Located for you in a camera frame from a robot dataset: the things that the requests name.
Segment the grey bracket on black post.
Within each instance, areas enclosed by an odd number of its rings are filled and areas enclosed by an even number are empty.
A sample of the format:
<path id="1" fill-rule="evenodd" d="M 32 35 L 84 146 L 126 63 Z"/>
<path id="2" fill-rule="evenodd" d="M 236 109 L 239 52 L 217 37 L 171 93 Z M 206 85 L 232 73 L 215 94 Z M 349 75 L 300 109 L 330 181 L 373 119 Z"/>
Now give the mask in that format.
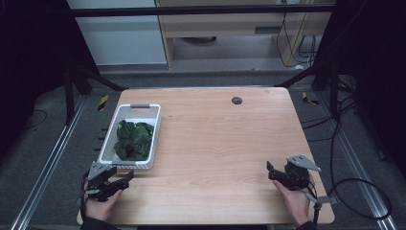
<path id="1" fill-rule="evenodd" d="M 336 204 L 338 202 L 336 197 L 330 196 L 320 196 L 316 197 L 315 195 L 311 195 L 310 193 L 305 193 L 305 196 L 314 203 L 313 205 L 313 223 L 315 225 L 318 224 L 319 214 L 324 204 Z"/>

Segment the black horizontal frame bar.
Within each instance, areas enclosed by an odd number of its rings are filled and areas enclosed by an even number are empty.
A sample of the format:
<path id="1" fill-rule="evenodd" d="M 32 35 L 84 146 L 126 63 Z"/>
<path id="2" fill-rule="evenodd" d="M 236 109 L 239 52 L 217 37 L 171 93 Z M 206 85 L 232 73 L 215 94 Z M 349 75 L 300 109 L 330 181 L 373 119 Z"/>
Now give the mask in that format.
<path id="1" fill-rule="evenodd" d="M 125 9 L 69 10 L 74 17 L 106 16 L 150 16 L 150 15 L 195 15 L 233 13 L 280 13 L 280 12 L 333 12 L 334 4 L 310 5 L 243 5 L 243 6 L 191 6 Z"/>

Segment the white cabinet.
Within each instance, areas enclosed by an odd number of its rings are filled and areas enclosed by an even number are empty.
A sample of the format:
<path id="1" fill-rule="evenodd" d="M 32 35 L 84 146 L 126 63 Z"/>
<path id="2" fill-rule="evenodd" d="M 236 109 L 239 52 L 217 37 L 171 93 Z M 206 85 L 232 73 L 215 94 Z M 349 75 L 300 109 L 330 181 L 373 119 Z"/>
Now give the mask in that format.
<path id="1" fill-rule="evenodd" d="M 72 10 L 153 8 L 154 0 L 67 0 Z M 166 64 L 158 17 L 77 17 L 98 66 Z"/>

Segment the dark curtain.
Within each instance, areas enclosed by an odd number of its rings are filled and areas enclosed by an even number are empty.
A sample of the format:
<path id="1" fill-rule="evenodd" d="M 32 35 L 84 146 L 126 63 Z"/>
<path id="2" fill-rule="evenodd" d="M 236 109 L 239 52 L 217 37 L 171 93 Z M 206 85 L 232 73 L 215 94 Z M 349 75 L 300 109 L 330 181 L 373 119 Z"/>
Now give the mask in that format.
<path id="1" fill-rule="evenodd" d="M 0 0 L 0 162 L 33 114 L 36 99 L 64 84 L 63 64 L 47 33 L 57 35 L 80 65 L 98 70 L 77 21 L 45 15 L 69 8 L 67 0 Z"/>
<path id="2" fill-rule="evenodd" d="M 336 0 L 316 60 L 334 59 L 383 151 L 406 178 L 406 0 Z"/>

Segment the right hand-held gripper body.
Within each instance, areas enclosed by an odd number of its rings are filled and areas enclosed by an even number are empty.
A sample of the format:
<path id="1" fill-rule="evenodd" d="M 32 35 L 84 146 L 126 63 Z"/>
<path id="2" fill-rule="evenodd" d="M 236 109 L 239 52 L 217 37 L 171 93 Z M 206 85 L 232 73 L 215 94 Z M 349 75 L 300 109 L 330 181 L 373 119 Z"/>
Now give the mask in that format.
<path id="1" fill-rule="evenodd" d="M 304 155 L 290 156 L 286 158 L 282 185 L 288 190 L 301 190 L 309 183 L 309 170 L 320 173 L 322 169 Z"/>

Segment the white plastic basket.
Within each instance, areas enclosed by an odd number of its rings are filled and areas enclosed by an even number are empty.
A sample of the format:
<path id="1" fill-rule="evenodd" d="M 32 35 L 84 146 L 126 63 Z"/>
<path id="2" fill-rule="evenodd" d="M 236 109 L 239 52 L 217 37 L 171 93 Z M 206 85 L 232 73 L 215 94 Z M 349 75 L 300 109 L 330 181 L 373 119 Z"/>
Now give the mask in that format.
<path id="1" fill-rule="evenodd" d="M 146 161 L 123 161 L 114 151 L 117 143 L 117 128 L 121 120 L 139 123 L 144 122 L 154 126 L 151 150 Z M 116 109 L 105 141 L 101 148 L 99 162 L 117 166 L 120 169 L 150 170 L 153 165 L 154 154 L 157 146 L 158 133 L 161 123 L 161 106 L 159 104 L 121 104 Z"/>

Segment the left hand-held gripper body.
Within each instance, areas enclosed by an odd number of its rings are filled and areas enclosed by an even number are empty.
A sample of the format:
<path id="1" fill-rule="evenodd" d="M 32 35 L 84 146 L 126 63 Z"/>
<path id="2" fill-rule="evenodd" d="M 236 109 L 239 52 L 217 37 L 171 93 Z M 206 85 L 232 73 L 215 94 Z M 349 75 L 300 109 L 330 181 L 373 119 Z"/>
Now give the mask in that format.
<path id="1" fill-rule="evenodd" d="M 85 193 L 98 201 L 106 201 L 120 190 L 120 178 L 115 181 L 106 179 L 106 171 L 111 168 L 98 162 L 93 162 L 88 171 Z"/>

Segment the person's right hand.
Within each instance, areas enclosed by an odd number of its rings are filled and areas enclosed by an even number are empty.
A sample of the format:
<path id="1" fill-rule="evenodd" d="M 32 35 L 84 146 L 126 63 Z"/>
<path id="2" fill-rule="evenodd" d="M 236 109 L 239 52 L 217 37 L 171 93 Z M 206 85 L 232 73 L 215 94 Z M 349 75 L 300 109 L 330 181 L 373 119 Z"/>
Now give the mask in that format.
<path id="1" fill-rule="evenodd" d="M 309 190 L 290 191 L 277 180 L 274 180 L 273 184 L 282 194 L 285 207 L 290 214 L 294 227 L 296 228 L 309 221 L 308 211 L 310 200 L 305 196 L 305 193 L 309 193 Z"/>

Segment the person's left hand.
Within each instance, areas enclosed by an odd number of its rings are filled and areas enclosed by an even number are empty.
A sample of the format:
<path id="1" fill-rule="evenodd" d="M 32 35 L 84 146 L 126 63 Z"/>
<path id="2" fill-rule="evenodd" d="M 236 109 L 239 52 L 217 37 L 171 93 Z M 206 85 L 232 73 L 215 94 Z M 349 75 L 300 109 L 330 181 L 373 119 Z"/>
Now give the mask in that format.
<path id="1" fill-rule="evenodd" d="M 119 198 L 121 197 L 123 190 L 119 190 L 113 196 L 106 201 L 98 201 L 88 195 L 84 196 L 84 213 L 87 218 L 98 219 L 101 221 L 107 221 L 111 216 L 113 208 Z"/>

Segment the dark green cloth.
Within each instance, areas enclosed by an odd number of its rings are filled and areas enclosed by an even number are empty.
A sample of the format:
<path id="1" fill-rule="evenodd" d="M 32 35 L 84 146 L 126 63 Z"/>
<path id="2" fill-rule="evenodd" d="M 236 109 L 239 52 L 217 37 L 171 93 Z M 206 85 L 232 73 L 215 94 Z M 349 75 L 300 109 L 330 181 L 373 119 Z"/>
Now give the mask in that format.
<path id="1" fill-rule="evenodd" d="M 121 120 L 116 131 L 114 151 L 123 161 L 146 161 L 151 150 L 154 126 Z"/>

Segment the aluminium floor rail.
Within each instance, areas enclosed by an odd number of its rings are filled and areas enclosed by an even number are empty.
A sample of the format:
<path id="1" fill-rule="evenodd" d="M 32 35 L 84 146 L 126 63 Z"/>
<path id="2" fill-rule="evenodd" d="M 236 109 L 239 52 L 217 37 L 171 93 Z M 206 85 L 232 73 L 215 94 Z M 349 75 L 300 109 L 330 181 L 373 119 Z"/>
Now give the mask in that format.
<path id="1" fill-rule="evenodd" d="M 49 184 L 49 181 L 54 174 L 56 166 L 59 162 L 62 153 L 64 152 L 69 139 L 79 121 L 80 115 L 87 102 L 87 96 L 79 96 L 77 104 L 74 107 L 74 114 L 70 122 L 68 122 L 61 131 L 53 150 L 51 151 L 47 161 L 42 168 L 33 188 L 31 189 L 28 198 L 18 212 L 14 221 L 11 224 L 10 230 L 26 230 L 32 216 L 37 208 L 37 205 Z"/>
<path id="2" fill-rule="evenodd" d="M 342 126 L 342 116 L 355 108 L 355 102 L 351 97 L 338 100 L 339 120 L 335 121 L 329 112 L 329 94 L 317 92 L 316 95 L 320 101 L 320 105 L 328 116 L 328 123 L 333 129 L 332 140 L 329 147 L 329 174 L 333 192 L 336 191 L 339 185 L 343 185 L 346 182 L 345 179 L 334 178 L 333 156 L 335 145 L 338 145 L 350 167 L 352 173 L 351 179 L 358 184 L 362 196 L 371 210 L 372 220 L 377 223 L 380 230 L 397 230 L 395 221 L 391 216 L 392 203 L 383 192 L 379 191 L 379 187 L 372 182 L 372 178 L 367 173 L 360 158 L 356 155 L 354 147 L 350 143 L 349 136 Z"/>

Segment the yellow black striped tape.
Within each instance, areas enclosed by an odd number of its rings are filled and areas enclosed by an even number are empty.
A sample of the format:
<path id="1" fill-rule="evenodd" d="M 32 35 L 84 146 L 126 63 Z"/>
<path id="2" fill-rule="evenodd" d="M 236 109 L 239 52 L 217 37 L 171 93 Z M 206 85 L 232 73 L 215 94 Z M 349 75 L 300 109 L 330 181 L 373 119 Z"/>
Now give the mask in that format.
<path id="1" fill-rule="evenodd" d="M 304 103 L 318 105 L 319 102 L 317 100 L 310 100 L 305 92 L 302 92 L 302 101 Z"/>
<path id="2" fill-rule="evenodd" d="M 103 95 L 101 97 L 100 103 L 99 103 L 98 108 L 97 108 L 98 111 L 103 111 L 108 98 L 109 98 L 109 95 Z"/>

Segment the light wooden desk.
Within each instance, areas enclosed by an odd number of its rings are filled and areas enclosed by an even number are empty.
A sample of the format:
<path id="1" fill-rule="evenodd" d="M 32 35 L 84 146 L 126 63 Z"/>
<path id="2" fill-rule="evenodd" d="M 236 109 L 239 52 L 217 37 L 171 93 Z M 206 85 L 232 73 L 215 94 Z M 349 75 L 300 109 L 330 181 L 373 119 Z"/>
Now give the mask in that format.
<path id="1" fill-rule="evenodd" d="M 158 7 L 310 5 L 333 4 L 336 0 L 154 0 Z M 280 12 L 245 14 L 162 15 L 163 37 L 202 37 L 271 35 L 282 63 L 290 65 L 298 58 L 300 41 L 305 35 L 322 35 L 331 13 Z"/>

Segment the black metal stand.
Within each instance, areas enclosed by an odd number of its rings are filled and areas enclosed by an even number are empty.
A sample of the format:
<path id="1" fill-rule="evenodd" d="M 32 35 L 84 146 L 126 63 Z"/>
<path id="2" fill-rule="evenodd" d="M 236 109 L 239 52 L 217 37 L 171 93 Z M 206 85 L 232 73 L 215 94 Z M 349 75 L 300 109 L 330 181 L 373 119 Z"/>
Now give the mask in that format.
<path id="1" fill-rule="evenodd" d="M 119 86 L 118 84 L 102 77 L 100 74 L 92 72 L 72 60 L 68 60 L 66 63 L 66 71 L 64 73 L 66 125 L 69 125 L 73 121 L 75 115 L 73 87 L 76 87 L 81 95 L 89 95 L 92 92 L 92 86 L 88 82 L 88 79 L 95 80 L 114 91 L 125 90 L 125 87 Z"/>
<path id="2" fill-rule="evenodd" d="M 333 119 L 338 121 L 338 64 L 334 60 L 318 61 L 293 78 L 276 84 L 276 87 L 288 88 L 310 75 L 315 76 L 311 87 L 316 91 L 324 89 L 329 84 L 329 112 Z"/>

